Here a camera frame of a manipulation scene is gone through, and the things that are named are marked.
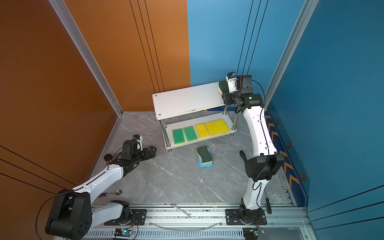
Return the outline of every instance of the ratchet wrench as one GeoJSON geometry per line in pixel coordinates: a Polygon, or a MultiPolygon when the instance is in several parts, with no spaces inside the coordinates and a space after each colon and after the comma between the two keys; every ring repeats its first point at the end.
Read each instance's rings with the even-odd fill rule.
{"type": "Polygon", "coordinates": [[[180,212],[184,213],[185,215],[188,216],[188,218],[192,218],[192,217],[191,217],[192,214],[187,213],[186,211],[182,210],[181,208],[179,208],[178,206],[174,205],[173,203],[171,203],[170,206],[171,206],[171,207],[174,207],[174,208],[176,208],[177,210],[179,210],[180,212]]]}

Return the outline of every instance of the blue wall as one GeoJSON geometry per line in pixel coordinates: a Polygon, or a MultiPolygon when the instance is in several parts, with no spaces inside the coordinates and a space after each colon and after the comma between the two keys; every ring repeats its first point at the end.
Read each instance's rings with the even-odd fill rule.
{"type": "Polygon", "coordinates": [[[383,10],[383,1],[319,1],[272,99],[309,175],[320,240],[382,224],[348,223],[384,216],[384,204],[328,216],[384,201],[382,187],[332,204],[384,184],[383,10]]]}
{"type": "MultiPolygon", "coordinates": [[[[191,86],[225,79],[237,70],[251,0],[188,0],[191,86]]],[[[260,1],[254,0],[239,75],[260,1]]],[[[261,0],[244,74],[255,46],[267,0],[261,0]]],[[[304,0],[271,0],[257,40],[249,74],[266,90],[295,25],[304,0]]],[[[255,93],[261,93],[258,85],[255,93]]]]}

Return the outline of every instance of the gray marble floor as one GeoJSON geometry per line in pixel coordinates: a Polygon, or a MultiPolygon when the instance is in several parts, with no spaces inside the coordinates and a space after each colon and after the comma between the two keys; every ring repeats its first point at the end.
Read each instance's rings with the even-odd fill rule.
{"type": "MultiPolygon", "coordinates": [[[[169,124],[214,113],[217,112],[200,111],[166,119],[165,122],[169,124]]],[[[235,113],[229,111],[228,114],[233,120],[235,113]]],[[[248,125],[242,114],[234,136],[221,136],[168,152],[154,112],[124,112],[108,152],[114,154],[134,134],[143,136],[144,147],[157,147],[156,157],[141,162],[135,170],[107,189],[107,192],[121,189],[121,196],[99,198],[96,203],[111,199],[140,204],[240,203],[247,189],[248,177],[238,151],[242,149],[247,156],[252,156],[253,152],[248,125]],[[203,145],[211,149],[213,166],[210,168],[197,166],[197,148],[203,145]]],[[[266,189],[272,204],[291,203],[278,175],[273,176],[266,189]]]]}

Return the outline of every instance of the dark green scouring pad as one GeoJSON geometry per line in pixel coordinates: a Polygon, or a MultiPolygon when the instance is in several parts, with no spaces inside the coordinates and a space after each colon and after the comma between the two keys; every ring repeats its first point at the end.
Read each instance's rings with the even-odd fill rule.
{"type": "Polygon", "coordinates": [[[197,140],[197,135],[195,132],[195,129],[193,126],[185,127],[184,128],[185,136],[187,137],[188,142],[196,141],[197,140]]]}
{"type": "Polygon", "coordinates": [[[182,128],[174,129],[172,130],[172,132],[173,132],[173,140],[175,142],[175,145],[185,143],[184,133],[182,128]]]}
{"type": "Polygon", "coordinates": [[[212,162],[212,155],[210,152],[208,152],[207,146],[198,147],[197,154],[201,157],[202,164],[212,162]]]}
{"type": "Polygon", "coordinates": [[[223,80],[223,81],[220,81],[218,83],[218,89],[221,93],[223,92],[228,92],[229,91],[229,88],[228,88],[228,83],[226,80],[223,80]]]}

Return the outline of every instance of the black round knob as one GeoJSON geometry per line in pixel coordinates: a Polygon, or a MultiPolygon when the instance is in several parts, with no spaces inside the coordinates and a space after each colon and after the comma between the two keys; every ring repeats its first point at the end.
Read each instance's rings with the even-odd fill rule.
{"type": "Polygon", "coordinates": [[[109,162],[109,161],[111,161],[112,160],[112,154],[105,154],[104,155],[104,161],[106,161],[106,162],[109,162]]]}

